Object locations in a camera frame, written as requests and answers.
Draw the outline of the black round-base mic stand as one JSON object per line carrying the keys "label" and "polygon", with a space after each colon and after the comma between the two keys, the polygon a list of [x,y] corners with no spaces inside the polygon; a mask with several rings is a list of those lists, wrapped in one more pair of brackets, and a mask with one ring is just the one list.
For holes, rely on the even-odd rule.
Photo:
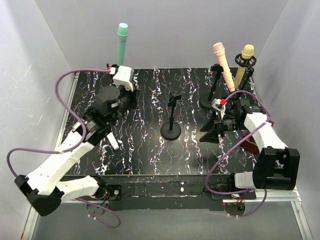
{"label": "black round-base mic stand", "polygon": [[212,107],[213,96],[214,96],[214,93],[217,88],[218,80],[221,78],[221,75],[224,71],[223,67],[220,66],[218,63],[212,65],[210,69],[213,73],[215,73],[214,82],[210,87],[210,91],[207,91],[207,92],[201,94],[200,98],[199,98],[199,105],[202,108],[208,109],[208,110],[213,108]]}

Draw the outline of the white microphone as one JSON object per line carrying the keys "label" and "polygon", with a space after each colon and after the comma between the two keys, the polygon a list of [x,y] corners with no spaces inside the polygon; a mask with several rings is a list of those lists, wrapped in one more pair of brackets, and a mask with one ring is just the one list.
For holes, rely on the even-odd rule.
{"label": "white microphone", "polygon": [[112,148],[114,150],[118,150],[119,145],[118,145],[118,141],[116,140],[114,134],[112,132],[110,132],[106,137],[107,137],[107,140],[109,141],[110,145],[112,146]]}

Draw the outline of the yellow microphone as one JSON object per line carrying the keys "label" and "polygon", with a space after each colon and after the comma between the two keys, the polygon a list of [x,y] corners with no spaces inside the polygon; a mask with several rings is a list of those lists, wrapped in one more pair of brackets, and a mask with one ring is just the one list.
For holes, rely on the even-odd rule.
{"label": "yellow microphone", "polygon": [[254,56],[255,47],[251,44],[246,44],[241,53],[235,57],[235,63],[238,65],[238,69],[234,78],[234,86],[237,89],[243,79],[246,68],[252,68],[257,59]]}

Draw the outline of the pink microphone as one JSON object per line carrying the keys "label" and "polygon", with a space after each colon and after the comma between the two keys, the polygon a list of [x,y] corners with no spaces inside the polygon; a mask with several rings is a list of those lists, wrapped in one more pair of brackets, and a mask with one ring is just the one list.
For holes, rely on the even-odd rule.
{"label": "pink microphone", "polygon": [[234,92],[235,84],[226,58],[225,47],[221,42],[215,43],[212,47],[213,53],[217,57],[219,65],[223,68],[223,77],[226,85],[230,92]]}

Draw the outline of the green microphone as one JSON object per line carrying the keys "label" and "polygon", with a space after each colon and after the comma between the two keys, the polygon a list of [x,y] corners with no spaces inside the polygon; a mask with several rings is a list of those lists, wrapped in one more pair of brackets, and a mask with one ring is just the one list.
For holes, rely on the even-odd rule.
{"label": "green microphone", "polygon": [[121,22],[118,25],[118,29],[117,29],[118,43],[117,43],[116,64],[118,66],[121,66],[124,64],[126,42],[127,42],[128,35],[129,35],[128,24]]}

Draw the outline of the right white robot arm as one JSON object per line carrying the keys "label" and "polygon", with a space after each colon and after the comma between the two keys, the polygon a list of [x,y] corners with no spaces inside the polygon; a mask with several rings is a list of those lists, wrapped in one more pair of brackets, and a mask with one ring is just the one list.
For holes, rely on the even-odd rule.
{"label": "right white robot arm", "polygon": [[299,151],[289,148],[277,136],[261,106],[251,105],[248,99],[241,98],[234,103],[233,113],[231,117],[223,117],[218,108],[200,129],[204,133],[200,142],[214,144],[225,132],[248,130],[252,133],[253,146],[258,149],[253,171],[232,173],[227,180],[227,189],[293,190],[298,176]]}

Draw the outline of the small black tripod stand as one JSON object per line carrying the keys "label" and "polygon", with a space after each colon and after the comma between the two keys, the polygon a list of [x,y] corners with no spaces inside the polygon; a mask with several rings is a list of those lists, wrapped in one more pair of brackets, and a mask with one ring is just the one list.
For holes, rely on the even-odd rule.
{"label": "small black tripod stand", "polygon": [[118,68],[119,66],[117,64],[112,64],[112,65],[108,63],[106,64],[106,69],[110,70],[110,72],[116,72]]}

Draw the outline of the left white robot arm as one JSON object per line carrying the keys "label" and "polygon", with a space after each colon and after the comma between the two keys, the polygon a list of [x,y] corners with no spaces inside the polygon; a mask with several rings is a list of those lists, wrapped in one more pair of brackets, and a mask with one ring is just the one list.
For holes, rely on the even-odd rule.
{"label": "left white robot arm", "polygon": [[59,153],[49,156],[28,175],[15,178],[15,184],[39,215],[51,214],[65,201],[84,196],[100,200],[108,194],[108,184],[97,174],[69,181],[61,179],[102,139],[107,138],[114,150],[119,149],[111,127],[121,115],[137,107],[139,93],[136,87],[103,87],[81,121],[73,126],[58,147]]}

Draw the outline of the black tripod shock-mount stand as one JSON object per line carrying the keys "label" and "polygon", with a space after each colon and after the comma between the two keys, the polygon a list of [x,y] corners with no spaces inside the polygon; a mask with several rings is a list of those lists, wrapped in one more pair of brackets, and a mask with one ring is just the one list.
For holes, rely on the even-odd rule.
{"label": "black tripod shock-mount stand", "polygon": [[244,79],[244,83],[242,84],[240,90],[244,89],[244,87],[247,84],[248,80],[253,75],[253,72],[254,72],[254,66],[245,69],[245,73],[244,73],[243,78],[242,78],[242,80]]}

